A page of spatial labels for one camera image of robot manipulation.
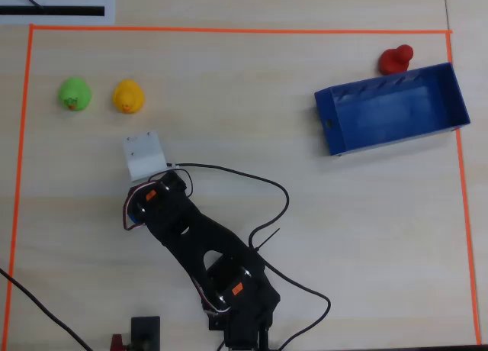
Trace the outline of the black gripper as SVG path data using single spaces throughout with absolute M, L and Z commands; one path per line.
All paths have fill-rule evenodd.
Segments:
M 187 184 L 178 172 L 169 170 L 158 179 L 132 187 L 127 197 L 128 214 L 189 214 L 193 203 L 187 194 Z

